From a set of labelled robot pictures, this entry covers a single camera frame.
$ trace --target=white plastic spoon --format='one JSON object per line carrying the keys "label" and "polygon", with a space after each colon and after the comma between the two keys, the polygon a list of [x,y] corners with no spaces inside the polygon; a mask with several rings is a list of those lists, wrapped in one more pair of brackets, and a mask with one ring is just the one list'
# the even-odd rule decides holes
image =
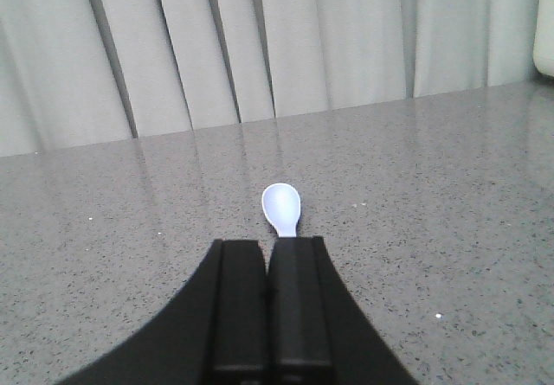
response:
{"label": "white plastic spoon", "polygon": [[261,194],[261,208],[280,238],[296,237],[300,195],[290,184],[275,183]]}

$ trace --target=gray countertop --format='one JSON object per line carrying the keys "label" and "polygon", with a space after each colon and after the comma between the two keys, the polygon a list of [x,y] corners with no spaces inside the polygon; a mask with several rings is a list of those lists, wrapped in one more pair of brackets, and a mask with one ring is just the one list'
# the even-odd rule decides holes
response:
{"label": "gray countertop", "polygon": [[144,325],[293,184],[362,310],[428,384],[554,383],[554,86],[523,82],[0,158],[0,383]]}

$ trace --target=white curtain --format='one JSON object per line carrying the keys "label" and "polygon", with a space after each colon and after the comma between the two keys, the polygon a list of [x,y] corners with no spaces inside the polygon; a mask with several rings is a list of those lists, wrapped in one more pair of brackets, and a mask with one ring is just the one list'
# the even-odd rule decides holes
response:
{"label": "white curtain", "polygon": [[0,0],[0,156],[535,75],[538,0]]}

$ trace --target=granite countertop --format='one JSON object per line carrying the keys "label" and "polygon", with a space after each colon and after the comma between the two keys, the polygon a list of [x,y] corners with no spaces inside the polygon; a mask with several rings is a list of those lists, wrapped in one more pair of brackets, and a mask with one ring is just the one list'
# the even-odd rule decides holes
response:
{"label": "granite countertop", "polygon": [[554,86],[533,81],[0,158],[0,383],[144,325],[293,184],[362,310],[428,384],[554,383]]}

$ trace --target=spoon bowl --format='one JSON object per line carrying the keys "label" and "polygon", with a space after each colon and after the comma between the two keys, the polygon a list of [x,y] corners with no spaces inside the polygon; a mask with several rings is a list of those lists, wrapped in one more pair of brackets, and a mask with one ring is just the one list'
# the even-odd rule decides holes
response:
{"label": "spoon bowl", "polygon": [[280,238],[296,237],[300,218],[300,195],[286,183],[267,186],[261,194],[261,208]]}

